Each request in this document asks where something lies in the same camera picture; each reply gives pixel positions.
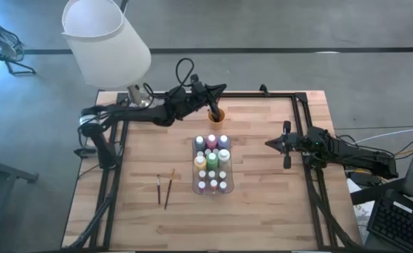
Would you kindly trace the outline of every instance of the clear plastic container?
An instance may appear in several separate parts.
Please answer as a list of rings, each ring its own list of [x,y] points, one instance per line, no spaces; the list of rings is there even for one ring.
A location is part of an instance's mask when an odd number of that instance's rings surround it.
[[[231,193],[233,191],[233,188],[235,187],[235,184],[233,183],[233,172],[232,172],[232,158],[231,158],[231,140],[229,138],[229,142],[228,142],[228,147],[225,147],[226,150],[228,150],[228,152],[230,152],[230,159],[228,160],[227,163],[221,163],[221,161],[218,161],[218,168],[215,169],[216,172],[216,176],[214,178],[214,180],[217,181],[218,185],[221,182],[226,182],[227,183],[227,188],[224,189],[220,189],[219,187],[216,186],[216,189],[213,190],[210,186],[210,180],[208,177],[208,170],[206,171],[206,176],[204,177],[204,182],[205,182],[205,189],[200,189],[199,188],[199,182],[202,181],[201,178],[199,177],[199,170],[197,170],[197,167],[194,165],[194,159],[197,156],[197,153],[199,151],[202,151],[204,153],[205,150],[198,150],[196,145],[195,145],[195,139],[196,137],[194,137],[192,139],[192,190],[197,193],[197,194],[207,194],[207,195],[211,195],[211,194],[226,194],[226,193]],[[222,179],[219,174],[221,171],[224,171],[226,173],[226,177],[225,179]]]

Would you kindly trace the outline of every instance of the white cable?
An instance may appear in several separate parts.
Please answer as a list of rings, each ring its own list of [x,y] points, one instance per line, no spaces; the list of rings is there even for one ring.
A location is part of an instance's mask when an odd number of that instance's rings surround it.
[[[356,142],[354,142],[353,144],[358,144],[358,143],[361,143],[361,142],[363,142],[363,141],[368,141],[368,140],[372,140],[372,139],[379,138],[379,137],[383,137],[383,136],[390,136],[390,135],[393,135],[393,134],[407,133],[407,132],[411,132],[411,131],[413,131],[413,129],[408,129],[408,130],[403,130],[403,131],[397,131],[397,132],[392,132],[392,133],[387,133],[387,134],[380,134],[380,135],[378,135],[378,136],[372,136],[372,137],[369,137],[369,138],[365,138],[365,139],[356,141]]]

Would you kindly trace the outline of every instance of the plastic tray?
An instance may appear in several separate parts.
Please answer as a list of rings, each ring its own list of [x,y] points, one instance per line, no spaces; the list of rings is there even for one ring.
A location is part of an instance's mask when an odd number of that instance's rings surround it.
[[[228,139],[230,140],[229,146],[226,148],[230,152],[230,161],[228,161],[228,165],[225,167],[225,169],[217,169],[216,170],[216,180],[218,181],[218,187],[216,190],[212,190],[211,187],[209,186],[209,178],[208,178],[208,170],[206,171],[206,178],[204,180],[206,187],[205,191],[201,191],[199,189],[199,182],[201,181],[199,178],[199,171],[194,165],[194,159],[197,156],[197,152],[202,151],[204,152],[205,150],[196,150],[195,146],[195,138],[194,137],[191,141],[192,144],[192,190],[199,194],[199,195],[213,195],[213,194],[226,194],[226,193],[231,193],[233,191],[233,188],[235,187],[235,184],[233,183],[233,171],[232,171],[232,150],[231,150],[231,139],[229,136],[227,136]],[[227,173],[227,176],[225,178],[225,182],[227,183],[227,188],[225,191],[219,190],[219,184],[221,183],[221,180],[219,179],[219,172],[220,171],[225,171]]]

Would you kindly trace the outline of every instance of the cup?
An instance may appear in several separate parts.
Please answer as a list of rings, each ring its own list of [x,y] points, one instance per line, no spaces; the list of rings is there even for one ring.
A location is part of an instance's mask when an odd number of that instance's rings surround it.
[[[208,119],[210,121],[210,128],[213,130],[222,129],[222,124],[225,119],[225,112],[219,108],[219,122],[215,122],[211,111],[208,111]]]

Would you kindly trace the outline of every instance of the fan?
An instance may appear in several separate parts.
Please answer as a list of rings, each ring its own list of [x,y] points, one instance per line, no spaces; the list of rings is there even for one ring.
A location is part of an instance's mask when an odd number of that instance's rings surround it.
[[[33,68],[18,63],[23,58],[24,48],[18,36],[0,26],[0,60],[5,62],[10,74],[36,74]],[[14,72],[11,68],[11,63],[26,68],[30,71]]]

